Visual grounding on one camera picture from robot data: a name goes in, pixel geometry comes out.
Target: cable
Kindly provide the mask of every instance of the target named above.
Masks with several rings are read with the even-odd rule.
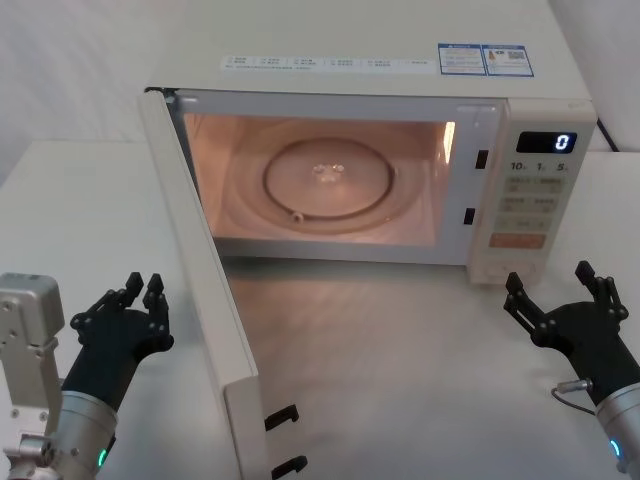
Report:
[[[568,400],[565,400],[564,398],[562,398],[558,393],[558,387],[551,389],[551,396],[556,400],[558,400],[560,403],[568,407],[575,408],[576,410],[580,410],[581,412],[588,413],[589,415],[593,415],[594,417],[596,415],[596,412],[594,412],[593,410],[589,410],[588,408],[581,407],[580,405],[576,405],[575,403],[571,403]]]
[[[620,149],[616,145],[616,142],[613,141],[613,138],[611,138],[611,135],[609,135],[609,131],[607,130],[607,127],[604,126],[604,123],[602,123],[602,120],[600,120],[600,117],[598,117],[598,128],[602,132],[602,135],[604,136],[604,139],[609,144],[609,147],[611,148],[611,151],[612,152],[619,152]]]

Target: microwave oven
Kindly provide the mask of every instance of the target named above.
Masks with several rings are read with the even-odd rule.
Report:
[[[139,106],[240,467],[259,478],[257,370],[219,256],[534,282],[596,114],[546,0],[198,0],[185,20]]]

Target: green indicator light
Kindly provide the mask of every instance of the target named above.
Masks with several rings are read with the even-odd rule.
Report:
[[[104,465],[104,461],[106,459],[107,459],[107,451],[103,449],[100,452],[100,455],[98,455],[98,468],[102,468],[102,465]]]

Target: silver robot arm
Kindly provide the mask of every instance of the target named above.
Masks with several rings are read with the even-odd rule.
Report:
[[[160,277],[143,303],[133,273],[71,326],[83,348],[60,385],[53,351],[64,326],[56,281],[40,275],[0,276],[0,358],[13,404],[13,441],[4,447],[10,480],[92,480],[115,442],[117,410],[137,365],[173,345]]]
[[[534,345],[563,353],[580,380],[558,384],[552,395],[585,390],[595,415],[609,438],[618,471],[640,480],[640,367],[618,335],[629,316],[613,278],[596,277],[582,261],[576,276],[593,296],[592,302],[562,305],[543,312],[526,294],[516,273],[509,275],[505,303],[513,318],[529,333]]]

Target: microwave door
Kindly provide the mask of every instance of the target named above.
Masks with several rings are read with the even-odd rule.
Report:
[[[265,415],[253,354],[165,97],[150,91],[139,98],[138,105],[200,320],[218,408],[228,418],[241,476],[266,480],[270,466]]]

